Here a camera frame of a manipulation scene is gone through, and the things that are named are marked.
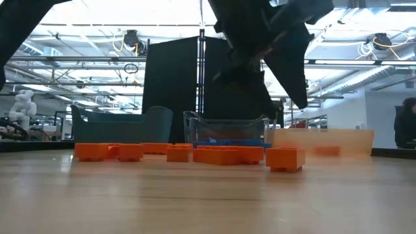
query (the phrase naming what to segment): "wooden table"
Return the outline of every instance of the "wooden table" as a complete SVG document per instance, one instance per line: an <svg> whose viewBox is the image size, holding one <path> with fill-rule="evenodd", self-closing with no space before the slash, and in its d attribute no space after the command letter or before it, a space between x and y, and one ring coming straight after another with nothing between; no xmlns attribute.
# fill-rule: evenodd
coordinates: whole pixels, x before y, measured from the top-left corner
<svg viewBox="0 0 416 234"><path fill-rule="evenodd" d="M416 233L416 161L263 165L78 162L0 154L0 233Z"/></svg>

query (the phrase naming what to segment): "white robot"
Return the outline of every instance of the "white robot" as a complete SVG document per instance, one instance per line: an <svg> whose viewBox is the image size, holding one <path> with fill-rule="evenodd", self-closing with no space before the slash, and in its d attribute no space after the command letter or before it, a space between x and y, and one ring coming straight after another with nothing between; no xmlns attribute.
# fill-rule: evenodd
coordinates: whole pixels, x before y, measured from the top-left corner
<svg viewBox="0 0 416 234"><path fill-rule="evenodd" d="M32 102L33 94L32 90L20 90L14 97L16 102L8 114L11 122L19 122L20 127L26 131L29 130L31 117L36 114L36 104Z"/></svg>

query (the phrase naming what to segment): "clear plastic container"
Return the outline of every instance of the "clear plastic container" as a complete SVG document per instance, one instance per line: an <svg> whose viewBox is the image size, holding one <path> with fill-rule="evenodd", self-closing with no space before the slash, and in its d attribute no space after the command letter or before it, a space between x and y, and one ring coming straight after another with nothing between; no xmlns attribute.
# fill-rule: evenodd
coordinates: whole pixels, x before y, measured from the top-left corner
<svg viewBox="0 0 416 234"><path fill-rule="evenodd" d="M196 112L183 113L185 142L215 142L217 140L256 140L264 142L265 131L274 129L265 115L256 120L205 120Z"/></svg>

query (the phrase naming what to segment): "black curtain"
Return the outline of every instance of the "black curtain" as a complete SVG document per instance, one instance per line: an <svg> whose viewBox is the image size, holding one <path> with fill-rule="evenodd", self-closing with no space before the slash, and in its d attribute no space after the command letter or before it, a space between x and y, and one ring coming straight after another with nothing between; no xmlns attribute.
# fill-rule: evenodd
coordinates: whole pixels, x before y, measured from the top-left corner
<svg viewBox="0 0 416 234"><path fill-rule="evenodd" d="M198 38L151 44L146 61L143 113L153 106L174 112L171 143L185 141L183 111L196 110Z"/></svg>
<svg viewBox="0 0 416 234"><path fill-rule="evenodd" d="M242 90L221 87L213 77L226 66L229 46L225 40L205 38L205 82L203 117L210 120L254 120L262 115L259 105Z"/></svg>

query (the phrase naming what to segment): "orange toy brick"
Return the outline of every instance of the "orange toy brick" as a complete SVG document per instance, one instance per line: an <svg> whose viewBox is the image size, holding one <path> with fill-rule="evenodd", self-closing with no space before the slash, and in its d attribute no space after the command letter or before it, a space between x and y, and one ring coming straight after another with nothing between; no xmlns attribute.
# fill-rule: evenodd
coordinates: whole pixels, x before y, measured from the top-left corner
<svg viewBox="0 0 416 234"><path fill-rule="evenodd" d="M74 155L80 162L99 162L105 159L108 150L108 144L77 143Z"/></svg>
<svg viewBox="0 0 416 234"><path fill-rule="evenodd" d="M109 144L106 159L117 159L120 154L120 144Z"/></svg>
<svg viewBox="0 0 416 234"><path fill-rule="evenodd" d="M192 145L175 145L168 148L168 162L189 162L192 155Z"/></svg>
<svg viewBox="0 0 416 234"><path fill-rule="evenodd" d="M120 162L140 162L143 158L144 146L142 144L120 144Z"/></svg>
<svg viewBox="0 0 416 234"><path fill-rule="evenodd" d="M313 148L313 153L319 156L339 156L341 154L340 146L317 146Z"/></svg>
<svg viewBox="0 0 416 234"><path fill-rule="evenodd" d="M229 150L238 150L241 154L241 161L247 165L257 165L264 159L265 149L263 147L251 146L228 146Z"/></svg>
<svg viewBox="0 0 416 234"><path fill-rule="evenodd" d="M141 143L144 145L144 154L150 155L167 155L168 147L172 144L165 143Z"/></svg>
<svg viewBox="0 0 416 234"><path fill-rule="evenodd" d="M194 161L220 166L231 166L241 164L240 153L237 150L195 149Z"/></svg>
<svg viewBox="0 0 416 234"><path fill-rule="evenodd" d="M271 172L298 172L305 163L304 149L266 149L266 166Z"/></svg>

